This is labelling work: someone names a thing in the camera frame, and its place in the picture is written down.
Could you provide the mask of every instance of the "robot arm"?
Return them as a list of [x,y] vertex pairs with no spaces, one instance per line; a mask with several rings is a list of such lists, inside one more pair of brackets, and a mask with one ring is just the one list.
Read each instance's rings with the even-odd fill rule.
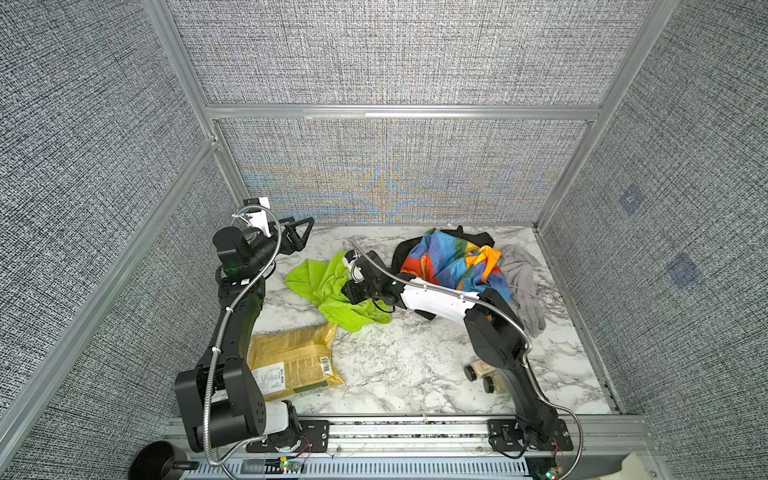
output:
[[[302,236],[296,232],[296,226],[301,224],[307,224]],[[279,252],[290,255],[302,250],[313,224],[312,218],[298,222],[292,217],[280,220],[282,241]],[[265,267],[275,250],[274,225],[271,230],[273,235],[270,237],[256,228],[241,231],[236,227],[223,228],[214,235],[214,245],[221,260],[221,268],[216,272],[219,320],[205,353],[194,368],[178,374],[174,385],[187,440],[195,452],[204,449],[206,381],[221,323],[227,309]],[[256,236],[248,242],[245,233],[255,233]],[[265,402],[246,361],[253,324],[261,312],[265,291],[265,279],[259,278],[232,311],[223,332],[214,374],[214,391],[220,394],[212,400],[208,429],[213,448],[270,434],[275,435],[272,437],[274,445],[284,446],[295,442],[300,435],[293,406],[290,402]]]
[[[375,252],[368,257],[384,267]],[[525,339],[509,322],[482,305],[457,298],[447,293],[428,290],[427,282],[407,273],[399,276],[411,284],[405,285],[385,275],[380,268],[350,250],[345,256],[351,280],[343,292],[352,303],[368,298],[383,300],[390,306],[434,313],[466,326],[475,354],[496,369],[504,379],[517,411],[518,427],[522,430],[526,445],[541,449],[553,436],[557,412],[536,395],[538,384],[524,367]],[[464,293],[464,298],[481,300],[500,309],[520,327],[522,322],[512,312],[502,296],[493,289],[482,293]]]

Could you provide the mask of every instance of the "gray cloth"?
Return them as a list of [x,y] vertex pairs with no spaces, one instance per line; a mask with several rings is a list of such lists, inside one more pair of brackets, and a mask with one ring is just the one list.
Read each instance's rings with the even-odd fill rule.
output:
[[512,291],[509,306],[525,326],[530,336],[538,336],[544,331],[547,323],[544,320],[544,307],[536,295],[536,282],[533,269],[541,264],[524,248],[518,245],[497,246],[502,252],[498,262],[504,276],[507,278],[509,289]]

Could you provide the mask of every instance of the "aluminum frame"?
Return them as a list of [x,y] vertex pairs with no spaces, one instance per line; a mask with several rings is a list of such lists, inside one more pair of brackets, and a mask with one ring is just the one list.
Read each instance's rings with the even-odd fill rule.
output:
[[635,35],[627,56],[616,72],[611,86],[603,98],[600,117],[591,124],[581,142],[576,148],[573,157],[563,169],[558,181],[552,187],[550,194],[541,208],[536,225],[540,231],[546,230],[554,212],[560,206],[568,189],[573,185],[581,168],[586,163],[590,154],[597,145],[605,128],[610,124],[611,118],[619,107],[621,99],[627,93],[630,84],[637,76],[643,62],[653,48],[656,40],[661,35],[664,26],[670,16],[677,10],[680,0],[656,0],[650,7],[650,11],[643,21],[640,30]]
[[[331,422],[327,455],[373,458],[501,456],[488,444],[486,422],[489,419],[510,418],[514,418],[514,414],[299,416],[300,420]],[[564,452],[564,455],[573,456],[578,447],[577,427],[569,416],[564,415],[562,418],[574,441],[574,450]],[[648,424],[641,416],[580,415],[579,419],[584,426],[583,455],[628,455],[635,452],[638,455],[657,457],[660,462],[664,460],[663,454],[656,449]],[[180,418],[170,421],[164,438],[192,456],[200,455],[189,448]],[[551,455],[551,452],[525,453],[525,456]],[[279,457],[280,454],[249,453],[241,449],[234,456],[264,458]]]
[[206,114],[218,118],[521,118],[597,120],[599,106],[579,105],[351,105],[351,104],[209,104]]
[[128,241],[112,268],[88,296],[61,338],[5,410],[0,418],[0,475],[11,463],[123,288],[131,281],[144,256],[160,236],[216,146],[213,138],[200,143],[165,195]]
[[600,351],[592,339],[592,335],[587,328],[587,324],[584,322],[584,317],[581,316],[581,312],[576,305],[574,297],[571,295],[571,291],[568,289],[565,278],[560,272],[557,264],[553,261],[549,250],[547,250],[546,244],[544,243],[541,235],[537,230],[534,230],[534,237],[536,238],[536,243],[538,243],[538,246],[541,249],[541,254],[544,255],[544,260],[547,262],[549,271],[552,274],[552,279],[560,290],[560,295],[563,297],[565,308],[571,317],[571,321],[573,322],[574,327],[576,328],[576,333],[581,340],[581,345],[584,346],[584,351],[587,353],[589,363],[592,365],[594,374],[598,378],[598,382],[600,383],[600,387],[603,390],[604,397],[608,401],[608,406],[610,406],[611,410],[615,411],[616,413],[626,412],[627,410],[624,407],[624,404],[616,395],[616,385],[611,379],[611,375],[608,373],[608,370],[605,368],[603,357],[600,355]]
[[205,92],[203,92],[203,88],[200,86],[200,81],[197,79],[194,68],[192,68],[170,10],[168,10],[163,0],[142,0],[142,3],[144,4],[144,10],[152,21],[152,25],[154,25],[157,36],[160,38],[165,54],[176,71],[176,76],[181,83],[184,93],[187,95],[192,112],[197,117],[197,121],[200,122],[203,134],[205,137],[213,138],[219,143],[219,148],[215,152],[219,169],[232,193],[235,203],[242,205],[243,201],[250,196],[248,189],[243,181],[243,176],[237,168],[237,164],[232,158],[230,149],[227,147],[227,142],[224,140],[218,124],[206,112]]

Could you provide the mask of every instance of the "blue mark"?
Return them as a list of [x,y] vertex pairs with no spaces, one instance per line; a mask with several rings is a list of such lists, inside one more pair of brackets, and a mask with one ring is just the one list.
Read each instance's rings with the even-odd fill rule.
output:
[[678,289],[685,290],[689,286],[701,282],[704,274],[698,266],[690,259],[687,253],[677,254],[672,261],[667,264],[667,273]]
[[619,197],[619,204],[627,211],[627,215],[633,215],[640,204],[643,203],[643,194],[640,193],[640,187],[632,184]]

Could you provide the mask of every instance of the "clothing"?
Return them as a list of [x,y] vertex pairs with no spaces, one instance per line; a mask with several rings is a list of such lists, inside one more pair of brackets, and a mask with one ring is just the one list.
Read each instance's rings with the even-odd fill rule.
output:
[[501,254],[433,228],[413,247],[400,271],[464,292],[491,287],[509,302],[509,285],[497,265]]
[[[329,322],[348,332],[359,332],[365,325],[374,322],[392,322],[392,316],[377,309],[371,299],[352,305],[341,293],[341,288],[349,280],[349,270],[343,262],[345,253],[337,253],[329,263],[305,261],[286,275],[286,285],[316,305]],[[379,305],[388,309],[383,302]]]
[[[493,238],[487,233],[464,233],[464,227],[459,225],[455,230],[440,230],[443,233],[447,233],[448,235],[452,235],[454,237],[463,238],[464,240],[467,240],[468,242],[472,242],[478,247],[484,247],[485,245],[488,245],[489,247],[493,247],[494,241]],[[399,273],[400,269],[402,269],[403,263],[406,261],[406,258],[408,258],[408,254],[411,253],[411,250],[413,250],[413,247],[419,244],[419,242],[422,241],[423,237],[416,237],[412,238],[410,240],[405,240],[403,242],[400,242],[398,246],[395,248],[395,253],[392,255],[392,266],[389,268],[389,271],[392,273]]]
[[502,257],[498,265],[504,272],[511,290],[509,306],[520,317],[525,332],[538,336],[547,326],[544,307],[541,305],[541,299],[536,296],[536,281],[533,276],[534,267],[540,263],[518,245],[501,247],[500,250]]

